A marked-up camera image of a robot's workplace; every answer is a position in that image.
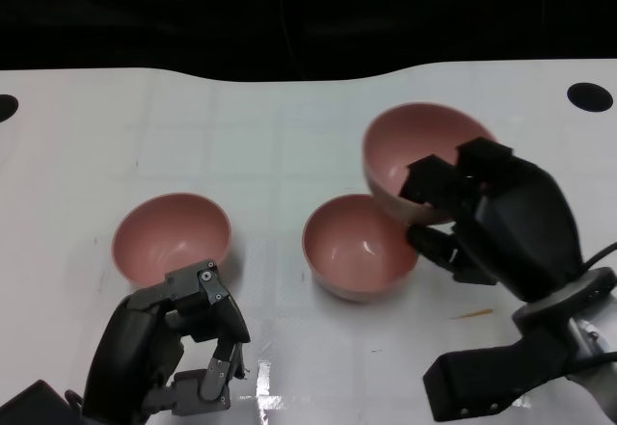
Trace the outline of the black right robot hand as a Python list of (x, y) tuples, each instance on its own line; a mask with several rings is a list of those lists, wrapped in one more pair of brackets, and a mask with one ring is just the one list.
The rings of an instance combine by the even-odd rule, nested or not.
[(579, 279), (577, 224), (553, 177), (488, 139), (457, 151), (455, 164), (430, 155), (409, 165), (401, 198), (443, 212), (452, 228), (409, 226), (408, 243), (455, 280), (500, 282), (527, 303)]

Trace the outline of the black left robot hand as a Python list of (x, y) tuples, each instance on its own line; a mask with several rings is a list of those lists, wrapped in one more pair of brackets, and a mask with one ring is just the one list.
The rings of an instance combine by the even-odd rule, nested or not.
[(77, 406), (88, 424), (144, 424), (159, 412), (225, 411), (245, 376), (243, 315), (205, 260), (124, 298), (101, 337)]

